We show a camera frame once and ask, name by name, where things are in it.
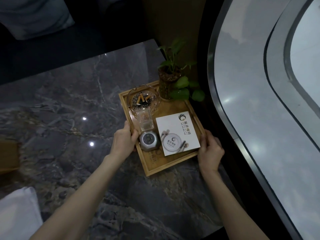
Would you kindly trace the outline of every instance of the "dark seat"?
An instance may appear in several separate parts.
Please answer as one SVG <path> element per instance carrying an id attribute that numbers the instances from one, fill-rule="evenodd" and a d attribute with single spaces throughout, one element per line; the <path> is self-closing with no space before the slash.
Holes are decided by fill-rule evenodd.
<path id="1" fill-rule="evenodd" d="M 148 39 L 141 0 L 111 4 L 101 16 L 94 0 L 65 0 L 75 25 L 30 40 L 0 27 L 0 84 Z"/>

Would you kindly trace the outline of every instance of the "person's left hand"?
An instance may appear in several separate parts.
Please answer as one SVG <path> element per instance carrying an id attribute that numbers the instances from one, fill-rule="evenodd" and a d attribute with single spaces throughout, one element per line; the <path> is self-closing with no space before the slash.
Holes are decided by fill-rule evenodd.
<path id="1" fill-rule="evenodd" d="M 114 133 L 110 156 L 116 158 L 122 164 L 134 150 L 134 144 L 138 136 L 139 133 L 136 129 L 131 135 L 130 125 L 128 121 L 125 121 L 123 129 L 119 129 Z"/>

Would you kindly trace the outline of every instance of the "logo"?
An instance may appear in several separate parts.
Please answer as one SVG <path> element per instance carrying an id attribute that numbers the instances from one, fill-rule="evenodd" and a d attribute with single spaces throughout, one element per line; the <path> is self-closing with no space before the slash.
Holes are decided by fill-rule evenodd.
<path id="1" fill-rule="evenodd" d="M 184 121 L 186 119 L 186 116 L 184 114 L 179 115 L 179 120 Z"/>

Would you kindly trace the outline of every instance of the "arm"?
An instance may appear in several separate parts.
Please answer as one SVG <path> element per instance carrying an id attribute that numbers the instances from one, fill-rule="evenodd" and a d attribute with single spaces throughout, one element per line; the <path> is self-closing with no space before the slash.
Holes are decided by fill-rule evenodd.
<path id="1" fill-rule="evenodd" d="M 114 134 L 111 152 L 82 186 L 32 235 L 30 240 L 80 239 L 88 228 L 108 184 L 134 149 L 139 134 L 126 121 Z"/>
<path id="2" fill-rule="evenodd" d="M 268 240 L 269 238 L 241 207 L 218 173 L 218 165 L 224 155 L 219 139 L 206 130 L 206 136 L 201 136 L 200 144 L 199 168 L 230 240 Z"/>

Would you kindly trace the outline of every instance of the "marble table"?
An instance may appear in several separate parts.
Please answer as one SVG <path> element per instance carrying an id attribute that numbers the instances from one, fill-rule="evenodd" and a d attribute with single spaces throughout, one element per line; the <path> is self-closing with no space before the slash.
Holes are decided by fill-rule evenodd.
<path id="1" fill-rule="evenodd" d="M 148 40 L 0 86 L 0 138 L 21 143 L 0 198 L 34 187 L 48 219 L 109 153 L 126 119 L 118 93 L 157 80 L 163 60 Z M 200 239 L 221 226 L 196 158 L 146 177 L 132 153 L 84 239 Z"/>

